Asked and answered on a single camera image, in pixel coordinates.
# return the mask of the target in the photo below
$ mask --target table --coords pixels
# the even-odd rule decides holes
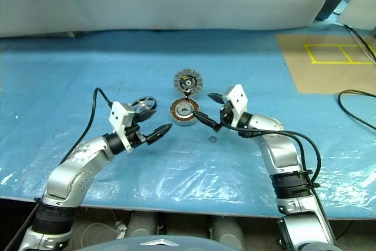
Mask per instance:
[[[193,68],[204,81],[194,98],[211,117],[219,117],[220,106],[206,93],[241,83],[249,112],[275,117],[316,142],[323,156],[318,193],[329,217],[375,218],[375,133],[343,113],[334,95],[297,93],[277,32],[347,34],[330,18],[290,31],[107,31],[1,40],[1,197],[41,196],[48,175],[86,126],[95,87],[121,102],[154,96],[157,113],[141,128],[147,134],[170,122],[169,106],[180,97],[173,77]],[[376,122],[371,98],[345,96],[344,103]],[[85,140],[112,130],[108,115],[98,98]],[[315,156],[306,148],[314,168]],[[195,123],[174,125],[155,144],[118,155],[97,175],[83,205],[277,217],[274,197],[255,143]]]

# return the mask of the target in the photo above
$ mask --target gray floor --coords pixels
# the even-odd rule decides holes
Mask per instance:
[[[92,223],[104,223],[116,229],[115,217],[127,224],[131,212],[103,209],[81,209],[78,220],[73,226],[73,236],[65,250],[76,250],[83,245],[90,246],[100,242],[113,240],[117,234],[106,226],[95,224],[91,226],[82,237],[85,229]],[[204,215],[164,214],[164,234],[191,235],[207,237],[207,217]],[[239,218],[246,241],[246,249],[281,251],[278,245],[278,227],[276,219],[265,218]],[[333,231],[336,235],[346,229],[349,221],[332,221]],[[338,240],[338,247],[343,251],[376,250],[376,221],[354,221],[350,230]]]

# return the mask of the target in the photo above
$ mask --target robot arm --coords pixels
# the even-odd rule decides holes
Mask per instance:
[[[221,123],[200,112],[195,112],[195,117],[215,131],[222,126],[237,130],[241,137],[252,138],[262,152],[276,193],[278,211],[285,214],[278,221],[285,249],[298,251],[317,242],[334,245],[335,238],[308,176],[311,172],[303,169],[288,135],[278,134],[283,133],[282,124],[273,118],[247,113],[248,99],[241,85],[229,88],[222,96],[216,93],[209,96],[224,104],[220,111]]]
[[[114,130],[81,143],[50,174],[39,202],[33,225],[19,247],[23,250],[62,250],[72,233],[75,212],[86,196],[94,177],[115,155],[153,142],[165,135],[172,124],[163,125],[150,135],[139,132],[138,122],[149,119],[155,110],[134,113],[128,104],[113,102],[109,121]]]

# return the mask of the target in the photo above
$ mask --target black cable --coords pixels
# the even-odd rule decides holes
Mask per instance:
[[[351,226],[353,225],[352,224],[353,222],[354,221],[351,220],[350,223],[348,224],[347,228],[342,233],[340,233],[339,235],[337,235],[335,237],[335,239],[338,240],[340,237],[344,236],[350,230]]]
[[[95,116],[95,109],[96,109],[96,97],[97,97],[97,94],[98,92],[100,92],[100,94],[103,96],[103,98],[105,99],[105,101],[107,102],[108,106],[111,108],[112,107],[112,102],[108,99],[108,97],[105,95],[105,93],[103,92],[103,90],[101,90],[101,88],[96,88],[94,89],[94,93],[93,93],[93,102],[92,102],[92,112],[90,114],[90,119],[89,119],[89,122],[88,122],[88,125],[86,126],[85,130],[82,132],[81,136],[78,138],[78,140],[75,142],[75,144],[68,150],[68,152],[66,153],[66,155],[64,156],[64,158],[60,161],[59,165],[61,163],[63,163],[65,160],[67,160],[67,158],[69,157],[69,155],[73,152],[73,150],[75,150],[75,148],[77,147],[77,145],[81,142],[81,140],[85,137],[85,135],[87,134],[87,132],[89,131],[90,127],[92,126],[92,123],[93,123],[93,120],[94,120],[94,116]],[[29,222],[33,219],[33,217],[35,216],[35,213],[36,211],[38,210],[38,207],[39,207],[39,201],[37,201],[37,203],[35,204],[34,208],[32,209],[32,211],[30,212],[29,216],[26,218],[26,220],[23,222],[22,226],[18,229],[18,231],[16,232],[15,236],[12,238],[12,240],[8,243],[8,245],[6,246],[6,248],[4,249],[4,251],[10,251],[11,250],[11,247],[12,245],[17,241],[18,237],[20,237],[21,234],[23,234],[24,230],[28,227],[29,225]]]
[[[370,48],[370,46],[366,43],[366,41],[360,36],[360,34],[358,34],[358,32],[349,27],[348,25],[343,25],[345,28],[347,28],[350,32],[353,32],[356,34],[356,36],[360,39],[360,41],[365,45],[366,49],[369,51],[369,53],[372,55],[372,57],[374,58],[375,62],[376,62],[376,55],[375,53],[372,51],[372,49]]]
[[[376,98],[376,95],[374,94],[371,94],[371,93],[368,93],[368,92],[364,92],[364,91],[358,91],[356,89],[346,89],[344,91],[341,91],[340,94],[338,94],[338,105],[340,106],[340,108],[349,116],[353,117],[355,120],[358,120],[359,122],[365,124],[366,126],[369,126],[371,129],[374,129],[376,130],[376,126],[366,122],[365,120],[359,118],[358,116],[355,116],[353,113],[351,113],[349,110],[347,110],[345,108],[345,106],[343,106],[342,104],[342,100],[341,100],[341,96],[342,94],[345,94],[345,93],[348,93],[348,94],[356,94],[356,95],[364,95],[364,96],[370,96],[370,97],[373,97],[373,98]]]
[[[329,228],[329,231],[330,231],[330,233],[333,237],[333,240],[335,240],[334,239],[335,238],[334,233],[333,233],[333,230],[330,226],[328,217],[325,214],[325,210],[323,208],[323,205],[321,204],[320,198],[318,197],[317,192],[314,189],[314,182],[317,179],[317,176],[318,176],[318,174],[320,173],[320,170],[321,170],[321,155],[320,155],[320,151],[318,150],[318,148],[317,148],[316,144],[313,142],[313,140],[310,139],[308,136],[303,135],[300,132],[293,132],[293,131],[290,131],[290,130],[259,130],[259,129],[247,129],[247,128],[233,127],[233,126],[226,123],[226,121],[224,120],[224,117],[222,115],[220,115],[220,120],[221,120],[221,124],[225,128],[236,130],[238,132],[254,132],[255,134],[251,135],[250,138],[255,138],[257,136],[268,135],[268,134],[274,133],[274,134],[278,134],[278,135],[288,136],[289,138],[294,139],[298,143],[298,146],[299,146],[300,155],[301,155],[301,163],[302,163],[304,171],[307,171],[307,165],[306,165],[306,160],[305,160],[305,156],[304,156],[304,149],[303,149],[303,145],[301,144],[301,141],[299,140],[299,138],[296,137],[296,135],[304,138],[306,141],[308,141],[311,144],[311,146],[313,147],[313,149],[316,153],[317,166],[316,166],[316,170],[313,174],[313,177],[311,179],[307,178],[307,180],[308,180],[308,184],[310,185],[310,189],[311,189],[314,197],[316,198],[318,207],[320,208],[321,213],[323,214],[324,220],[325,220],[325,222],[326,222],[326,224]]]
[[[102,94],[102,96],[105,99],[105,101],[107,102],[108,106],[110,108],[112,107],[112,102],[108,99],[108,97],[105,95],[105,93],[103,92],[103,90],[101,90],[100,88],[94,89],[93,102],[92,102],[92,112],[90,114],[90,119],[89,119],[88,125],[86,126],[86,129],[83,131],[83,133],[81,134],[81,136],[77,139],[76,143],[73,144],[72,148],[70,148],[70,150],[66,153],[66,155],[64,156],[64,158],[60,161],[59,165],[61,163],[63,163],[65,160],[67,160],[67,158],[69,157],[69,155],[73,152],[73,150],[75,150],[75,148],[77,147],[77,145],[82,141],[82,139],[85,137],[85,135],[88,133],[90,127],[92,126],[92,123],[93,123],[93,120],[94,120],[94,116],[95,116],[95,109],[96,109],[96,95],[97,95],[98,91],[100,92],[100,94]]]
[[[12,249],[12,246],[13,244],[15,244],[15,242],[17,241],[18,237],[20,237],[20,235],[24,232],[24,230],[28,227],[29,223],[31,222],[32,218],[34,217],[36,211],[38,210],[38,207],[39,207],[39,202],[36,203],[36,205],[34,206],[34,208],[32,209],[31,213],[29,214],[29,216],[25,219],[25,221],[23,222],[22,226],[18,229],[18,231],[16,232],[15,236],[11,239],[11,241],[8,243],[8,245],[6,246],[6,248],[4,249],[4,251],[11,251]]]
[[[222,115],[220,115],[220,120],[221,120],[221,124],[225,128],[236,130],[238,132],[254,132],[254,133],[256,133],[256,135],[259,134],[259,133],[262,133],[262,135],[267,135],[267,134],[273,133],[273,134],[277,134],[277,135],[288,136],[289,138],[293,138],[295,141],[297,140],[297,137],[295,135],[304,138],[306,141],[308,141],[310,143],[310,145],[313,147],[313,149],[316,153],[317,165],[316,165],[316,170],[313,174],[313,177],[311,178],[312,183],[314,183],[315,180],[317,179],[317,176],[318,176],[318,174],[320,173],[320,170],[321,170],[321,155],[320,155],[320,151],[318,150],[316,144],[308,136],[303,135],[300,132],[293,132],[293,131],[290,131],[290,130],[264,130],[264,129],[261,130],[261,129],[236,128],[236,127],[233,127],[233,126],[230,126],[229,124],[227,124],[226,121],[224,120],[224,117],[222,117]]]

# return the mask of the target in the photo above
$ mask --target small washer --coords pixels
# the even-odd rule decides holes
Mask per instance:
[[[196,117],[193,116],[193,111],[198,111],[199,109],[199,104],[196,101],[181,98],[171,104],[170,114],[178,125],[189,126],[197,121]]]
[[[211,137],[209,137],[209,141],[211,143],[216,143],[217,142],[217,138],[214,135],[212,135]]]

